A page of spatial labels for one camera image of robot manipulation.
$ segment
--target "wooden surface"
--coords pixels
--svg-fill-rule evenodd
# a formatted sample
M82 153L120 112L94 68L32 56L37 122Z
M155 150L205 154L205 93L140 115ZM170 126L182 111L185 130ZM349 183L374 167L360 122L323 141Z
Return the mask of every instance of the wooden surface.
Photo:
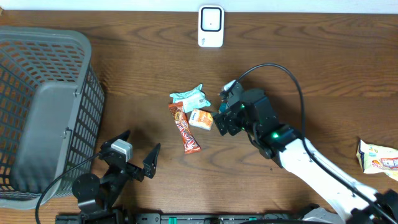
M398 16L229 13L224 45L197 44L197 13L4 11L0 25L71 29L85 34L106 90L98 144L131 129L137 165L162 144L156 176L128 183L117 204L164 213L297 211L330 206L296 176L260 156L246 134L221 137L192 128L203 151L184 155L168 111L169 94L203 84L216 111L221 87L264 62L289 68L305 93L307 133L327 158L381 192L398 190L384 174L362 174L358 140L398 148ZM243 82L263 88L281 120L299 128L299 98L288 76L261 68ZM102 176L107 165L95 161ZM74 197L40 209L42 223L76 213ZM34 211L0 209L1 223L33 223Z

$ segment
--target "red candy bar wrapper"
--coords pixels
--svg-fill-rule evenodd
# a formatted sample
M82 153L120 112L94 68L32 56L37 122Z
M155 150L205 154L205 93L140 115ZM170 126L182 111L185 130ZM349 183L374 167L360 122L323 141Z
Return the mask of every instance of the red candy bar wrapper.
M182 142L184 143L184 149L186 154L194 152L200 152L200 146L197 141L193 138L191 131L188 126L187 115L183 111L183 103L173 103L169 105L169 110L174 117L175 124L180 130Z

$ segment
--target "white wall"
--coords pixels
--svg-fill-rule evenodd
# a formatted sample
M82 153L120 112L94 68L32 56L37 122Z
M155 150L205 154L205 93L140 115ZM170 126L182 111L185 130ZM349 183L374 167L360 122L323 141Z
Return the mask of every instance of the white wall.
M227 12L398 13L398 0L0 0L5 10L196 12L204 4Z

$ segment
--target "basket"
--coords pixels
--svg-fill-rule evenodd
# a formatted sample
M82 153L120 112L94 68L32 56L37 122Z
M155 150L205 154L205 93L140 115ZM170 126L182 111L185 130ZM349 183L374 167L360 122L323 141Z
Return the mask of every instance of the basket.
M92 156L104 93L91 46L69 30L0 27L0 207L34 208L62 172ZM43 199L72 194L74 170Z

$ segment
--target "food package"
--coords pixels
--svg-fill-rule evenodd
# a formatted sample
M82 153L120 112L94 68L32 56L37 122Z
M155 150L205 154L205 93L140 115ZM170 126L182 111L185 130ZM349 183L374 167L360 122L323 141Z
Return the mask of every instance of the food package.
M211 125L213 124L213 117L209 112L193 109L189 124L210 131Z
M200 152L201 148L189 130L187 116L183 112L183 103L179 102L170 104L169 110L174 117L175 124L180 130L185 153L190 154L194 152Z
M198 85L193 90L185 93L172 93L173 103L182 102L184 112L189 113L193 109L199 109L204 106L210 106L211 103L206 99L205 94L201 91L203 84Z
M366 144L360 140L356 157L365 174L386 173L394 180L398 180L398 150Z

